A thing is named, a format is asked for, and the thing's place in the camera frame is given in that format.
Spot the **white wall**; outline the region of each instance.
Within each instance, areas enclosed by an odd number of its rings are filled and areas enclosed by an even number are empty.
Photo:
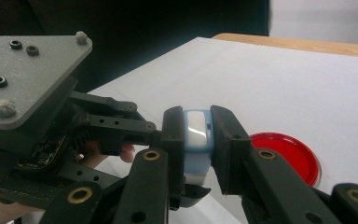
[[[271,0],[270,36],[358,43],[358,0]]]

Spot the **metal mounting plate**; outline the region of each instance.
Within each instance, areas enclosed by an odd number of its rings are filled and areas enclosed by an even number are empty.
[[[18,40],[22,49],[9,43]],[[30,56],[26,48],[36,46],[39,54]],[[47,97],[91,52],[92,42],[78,45],[75,36],[0,36],[0,77],[7,86],[0,88],[0,100],[15,106],[16,114],[0,118],[0,129],[23,124]]]

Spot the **wooden surface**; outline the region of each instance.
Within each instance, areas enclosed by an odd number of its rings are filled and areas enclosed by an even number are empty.
[[[213,39],[236,41],[248,44],[271,46],[283,49],[301,49],[307,51],[358,56],[358,44],[335,43],[314,40],[277,38],[258,35],[220,34]]]

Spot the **red circular object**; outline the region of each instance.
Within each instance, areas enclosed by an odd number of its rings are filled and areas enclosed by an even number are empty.
[[[316,187],[320,179],[320,166],[313,152],[294,137],[281,133],[256,133],[251,135],[254,147],[264,147],[279,152],[303,180]]]

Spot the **finger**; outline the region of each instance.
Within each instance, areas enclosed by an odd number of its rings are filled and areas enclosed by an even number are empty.
[[[84,156],[79,163],[90,168],[96,167],[107,158],[100,153],[100,144],[97,141],[88,141],[79,152]]]
[[[133,161],[133,152],[135,151],[135,147],[130,144],[123,144],[121,145],[121,154],[120,158],[124,162],[132,162]]]

